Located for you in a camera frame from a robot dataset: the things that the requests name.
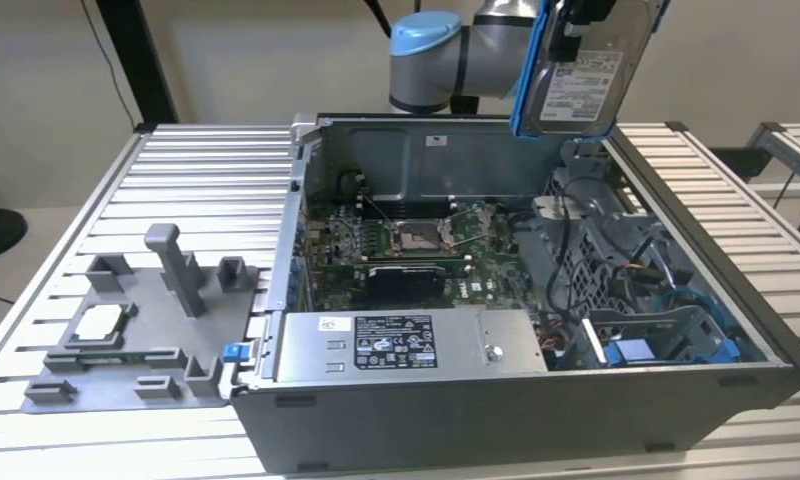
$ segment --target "blue latch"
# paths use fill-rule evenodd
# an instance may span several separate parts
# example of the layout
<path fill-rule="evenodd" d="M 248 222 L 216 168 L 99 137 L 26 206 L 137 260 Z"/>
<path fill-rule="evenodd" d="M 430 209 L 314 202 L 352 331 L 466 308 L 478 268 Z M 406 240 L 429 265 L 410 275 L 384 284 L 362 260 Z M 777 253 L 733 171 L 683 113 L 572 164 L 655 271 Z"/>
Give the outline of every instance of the blue latch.
<path fill-rule="evenodd" d="M 252 345 L 249 343 L 229 343 L 222 348 L 222 362 L 240 363 L 249 360 L 252 356 Z"/>

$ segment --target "circuit board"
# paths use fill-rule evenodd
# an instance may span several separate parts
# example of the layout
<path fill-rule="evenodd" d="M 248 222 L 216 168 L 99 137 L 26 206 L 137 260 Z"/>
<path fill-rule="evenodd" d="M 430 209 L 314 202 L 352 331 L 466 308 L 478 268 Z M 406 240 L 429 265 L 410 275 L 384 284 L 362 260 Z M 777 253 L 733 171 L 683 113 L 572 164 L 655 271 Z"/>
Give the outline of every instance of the circuit board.
<path fill-rule="evenodd" d="M 392 219 L 364 218 L 341 206 L 309 222 L 316 311 L 465 305 L 541 309 L 505 213 L 484 201 L 453 202 L 452 207 L 444 218 Z M 392 292 L 389 278 L 388 291 L 376 295 L 373 277 L 388 275 L 405 277 L 406 289 Z"/>

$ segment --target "black pole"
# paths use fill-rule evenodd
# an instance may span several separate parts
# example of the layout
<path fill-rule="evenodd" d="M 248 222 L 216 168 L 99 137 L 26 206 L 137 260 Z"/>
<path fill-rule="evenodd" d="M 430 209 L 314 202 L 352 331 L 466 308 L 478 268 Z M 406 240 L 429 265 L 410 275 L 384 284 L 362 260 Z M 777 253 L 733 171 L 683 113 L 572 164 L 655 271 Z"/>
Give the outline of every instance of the black pole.
<path fill-rule="evenodd" d="M 177 123 L 139 0 L 97 0 L 103 25 L 146 123 Z"/>

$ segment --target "aluminum extrusion table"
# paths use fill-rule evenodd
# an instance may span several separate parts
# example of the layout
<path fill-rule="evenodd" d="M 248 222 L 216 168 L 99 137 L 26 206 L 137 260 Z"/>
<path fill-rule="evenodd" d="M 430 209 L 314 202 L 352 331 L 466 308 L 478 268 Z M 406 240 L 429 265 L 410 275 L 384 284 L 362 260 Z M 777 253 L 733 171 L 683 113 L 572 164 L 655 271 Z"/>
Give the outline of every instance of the aluminum extrusion table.
<path fill-rule="evenodd" d="M 800 234 L 688 132 L 620 128 L 800 336 Z M 123 251 L 131 266 L 157 265 L 142 244 L 153 222 L 178 224 L 182 249 L 202 266 L 240 255 L 261 269 L 246 335 L 260 334 L 290 148 L 285 126 L 159 126 L 131 137 L 0 324 L 0 478 L 265 475 L 230 407 L 38 416 L 18 408 L 89 288 L 91 256 Z M 684 453 L 345 478 L 584 477 L 800 478 L 800 392 L 779 408 L 733 417 Z"/>

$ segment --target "warning label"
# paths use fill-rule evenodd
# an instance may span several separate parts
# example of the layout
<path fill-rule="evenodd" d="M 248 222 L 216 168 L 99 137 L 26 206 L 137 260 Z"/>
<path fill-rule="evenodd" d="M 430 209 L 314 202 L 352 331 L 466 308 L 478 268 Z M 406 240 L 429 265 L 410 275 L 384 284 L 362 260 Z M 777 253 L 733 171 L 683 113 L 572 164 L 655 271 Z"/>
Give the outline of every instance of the warning label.
<path fill-rule="evenodd" d="M 429 315 L 356 317 L 356 367 L 436 368 Z"/>
<path fill-rule="evenodd" d="M 557 64 L 538 119 L 594 121 L 621 59 L 621 52 L 581 51 L 574 62 Z"/>

